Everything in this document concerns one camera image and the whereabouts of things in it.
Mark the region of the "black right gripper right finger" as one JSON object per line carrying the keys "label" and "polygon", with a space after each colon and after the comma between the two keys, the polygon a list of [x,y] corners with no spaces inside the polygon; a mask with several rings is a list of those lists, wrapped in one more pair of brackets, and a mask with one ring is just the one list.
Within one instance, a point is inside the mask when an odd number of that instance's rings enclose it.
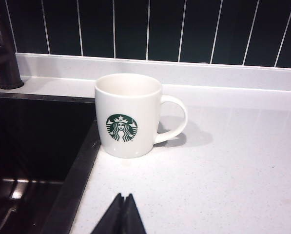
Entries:
{"label": "black right gripper right finger", "polygon": [[145,228],[137,209],[132,194],[129,194],[123,204],[122,210],[122,233],[123,234],[145,234]]}

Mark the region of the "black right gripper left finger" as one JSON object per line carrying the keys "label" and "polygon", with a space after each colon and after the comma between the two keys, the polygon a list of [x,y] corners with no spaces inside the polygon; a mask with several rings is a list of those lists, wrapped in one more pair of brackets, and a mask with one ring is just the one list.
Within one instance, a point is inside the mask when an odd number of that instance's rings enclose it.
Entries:
{"label": "black right gripper left finger", "polygon": [[125,198],[121,195],[121,193],[117,194],[91,233],[120,234],[124,202]]}

